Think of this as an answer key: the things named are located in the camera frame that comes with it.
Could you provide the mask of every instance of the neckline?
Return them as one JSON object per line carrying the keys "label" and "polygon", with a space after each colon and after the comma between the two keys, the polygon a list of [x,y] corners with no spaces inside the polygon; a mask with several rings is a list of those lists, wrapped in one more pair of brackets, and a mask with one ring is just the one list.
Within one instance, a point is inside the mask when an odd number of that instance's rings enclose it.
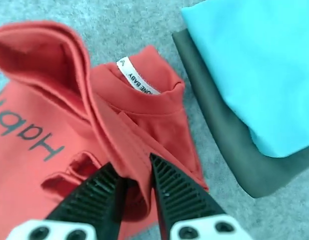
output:
{"label": "neckline", "polygon": [[184,82],[152,46],[129,57],[145,79],[166,82],[160,94],[146,94],[132,88],[115,63],[101,64],[91,70],[92,89],[115,108],[141,115],[168,115],[183,108]]}

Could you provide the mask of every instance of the dark gray fabric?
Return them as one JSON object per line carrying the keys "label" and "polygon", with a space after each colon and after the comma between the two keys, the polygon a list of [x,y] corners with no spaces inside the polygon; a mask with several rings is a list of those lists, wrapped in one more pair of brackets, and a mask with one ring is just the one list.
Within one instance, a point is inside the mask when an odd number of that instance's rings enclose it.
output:
{"label": "dark gray fabric", "polygon": [[188,30],[175,32],[172,37],[215,142],[250,196],[270,195],[309,167],[309,147],[284,158],[262,155],[247,126],[223,101]]}

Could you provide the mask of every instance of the screw hole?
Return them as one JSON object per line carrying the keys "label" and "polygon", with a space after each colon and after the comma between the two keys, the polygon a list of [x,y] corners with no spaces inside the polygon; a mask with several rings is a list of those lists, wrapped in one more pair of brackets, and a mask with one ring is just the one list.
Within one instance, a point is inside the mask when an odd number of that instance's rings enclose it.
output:
{"label": "screw hole", "polygon": [[40,226],[34,229],[29,237],[29,240],[44,240],[49,234],[49,228]]}
{"label": "screw hole", "polygon": [[197,230],[191,226],[184,226],[179,230],[179,237],[181,239],[196,239],[198,236]]}
{"label": "screw hole", "polygon": [[219,232],[219,233],[230,233],[233,232],[235,230],[235,228],[230,225],[229,223],[226,222],[218,222],[215,225],[215,229]]}
{"label": "screw hole", "polygon": [[73,230],[68,234],[66,237],[66,240],[85,240],[87,237],[87,234],[80,229]]}

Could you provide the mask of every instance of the black printed letters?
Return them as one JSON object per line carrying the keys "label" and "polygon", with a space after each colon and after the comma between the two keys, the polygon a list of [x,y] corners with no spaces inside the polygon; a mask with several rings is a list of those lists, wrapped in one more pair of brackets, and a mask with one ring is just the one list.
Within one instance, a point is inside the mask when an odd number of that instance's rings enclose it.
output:
{"label": "black printed letters", "polygon": [[[0,100],[0,107],[4,105],[6,99]],[[25,126],[27,120],[23,119],[18,113],[10,111],[10,110],[3,110],[0,112],[0,125],[3,127],[3,132],[1,136],[6,136],[11,134],[12,132],[20,129],[21,126]],[[35,124],[26,125],[26,127],[22,127],[16,137],[21,138],[25,141],[33,141],[37,139],[39,136],[42,135],[44,129],[40,126],[36,126]],[[48,161],[53,158],[56,154],[60,153],[65,147],[61,146],[58,148],[51,147],[49,145],[49,138],[52,137],[52,133],[48,133],[46,136],[42,137],[39,141],[32,144],[32,146],[28,149],[29,151],[35,148],[44,148],[48,151],[48,155],[43,156],[43,161]]]}

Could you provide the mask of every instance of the folded shirt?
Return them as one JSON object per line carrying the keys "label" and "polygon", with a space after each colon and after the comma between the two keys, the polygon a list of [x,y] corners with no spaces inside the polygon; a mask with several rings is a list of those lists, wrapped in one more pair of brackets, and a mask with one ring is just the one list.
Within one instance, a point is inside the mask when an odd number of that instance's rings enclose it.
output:
{"label": "folded shirt", "polygon": [[259,151],[282,158],[308,147],[309,0],[207,0],[182,16]]}
{"label": "folded shirt", "polygon": [[45,218],[104,164],[136,181],[119,239],[157,220],[150,153],[208,190],[182,104],[185,85],[148,46],[91,69],[77,34],[59,23],[0,27],[0,240]]}

